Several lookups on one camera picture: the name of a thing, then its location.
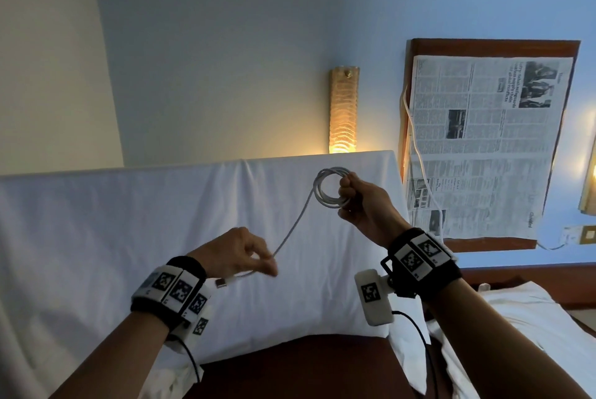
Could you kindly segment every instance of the newspaper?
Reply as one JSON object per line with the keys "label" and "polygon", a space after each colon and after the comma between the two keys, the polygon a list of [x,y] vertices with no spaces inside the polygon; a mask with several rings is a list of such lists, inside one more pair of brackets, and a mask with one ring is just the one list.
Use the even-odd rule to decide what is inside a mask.
{"label": "newspaper", "polygon": [[[410,112],[443,237],[536,238],[572,58],[416,56]],[[440,213],[409,138],[410,221]]]}

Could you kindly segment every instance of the wrist strap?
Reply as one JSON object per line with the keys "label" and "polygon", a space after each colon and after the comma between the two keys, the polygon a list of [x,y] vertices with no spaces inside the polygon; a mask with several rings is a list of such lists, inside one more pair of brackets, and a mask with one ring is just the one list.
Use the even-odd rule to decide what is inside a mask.
{"label": "wrist strap", "polygon": [[391,287],[401,297],[434,297],[450,282],[461,278],[457,264],[443,245],[420,228],[411,228],[389,246],[381,265],[391,278]]}
{"label": "wrist strap", "polygon": [[211,296],[204,286],[203,266],[189,256],[177,256],[155,269],[132,295],[130,311],[150,312],[170,331],[198,318]]}

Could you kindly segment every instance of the white cloth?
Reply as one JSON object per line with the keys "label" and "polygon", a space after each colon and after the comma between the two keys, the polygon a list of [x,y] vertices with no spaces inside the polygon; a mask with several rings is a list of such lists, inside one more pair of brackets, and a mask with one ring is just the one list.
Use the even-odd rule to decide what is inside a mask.
{"label": "white cloth", "polygon": [[[0,363],[19,397],[55,390],[169,258],[242,225],[275,249],[317,172],[332,166],[381,185],[407,215],[392,152],[0,178]],[[336,196],[338,182],[327,178],[325,191]],[[193,349],[197,362],[312,334],[388,336],[388,326],[366,324],[354,284],[356,272],[381,270],[384,255],[313,199],[277,255],[278,278],[256,274],[216,292],[216,325]],[[395,306],[418,312],[424,329],[420,303],[401,307],[407,300]],[[403,328],[391,343],[408,379],[426,388],[418,333],[409,322],[392,326]],[[186,356],[164,348],[144,396],[181,397],[193,376]]]}
{"label": "white cloth", "polygon": [[[529,282],[516,288],[481,292],[481,296],[596,398],[596,339],[583,331],[546,290]],[[428,329],[443,344],[454,399],[479,398],[437,321],[430,321]]]}

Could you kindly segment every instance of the wall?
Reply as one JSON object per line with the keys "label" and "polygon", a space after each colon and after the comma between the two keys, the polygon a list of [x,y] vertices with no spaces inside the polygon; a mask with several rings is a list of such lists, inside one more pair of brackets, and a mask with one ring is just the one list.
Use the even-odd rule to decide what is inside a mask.
{"label": "wall", "polygon": [[123,166],[97,0],[0,0],[0,174]]}
{"label": "wall", "polygon": [[[577,210],[594,138],[596,0],[99,0],[127,165],[323,153],[326,72],[361,70],[358,149],[396,149],[406,41],[580,39],[540,241]],[[596,261],[565,247],[461,265]]]}

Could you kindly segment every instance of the blue wall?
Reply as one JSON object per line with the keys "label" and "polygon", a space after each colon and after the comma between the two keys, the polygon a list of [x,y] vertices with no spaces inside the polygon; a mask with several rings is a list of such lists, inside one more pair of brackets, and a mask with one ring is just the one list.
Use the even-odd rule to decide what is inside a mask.
{"label": "blue wall", "polygon": [[[582,41],[540,241],[577,204],[596,120],[596,0],[99,0],[124,162],[327,151],[327,70],[361,67],[359,150],[397,149],[411,38]],[[466,253],[461,265],[596,261],[592,247]]]}

